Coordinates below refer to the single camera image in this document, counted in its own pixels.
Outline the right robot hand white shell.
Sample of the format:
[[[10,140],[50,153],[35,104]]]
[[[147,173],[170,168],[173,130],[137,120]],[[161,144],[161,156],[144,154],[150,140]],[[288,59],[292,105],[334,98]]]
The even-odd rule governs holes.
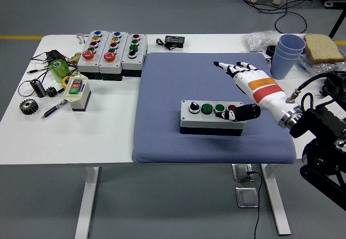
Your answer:
[[[236,86],[262,110],[271,113],[276,124],[292,128],[294,121],[301,117],[301,107],[287,102],[288,96],[267,73],[246,62],[235,65],[214,62],[235,81]]]

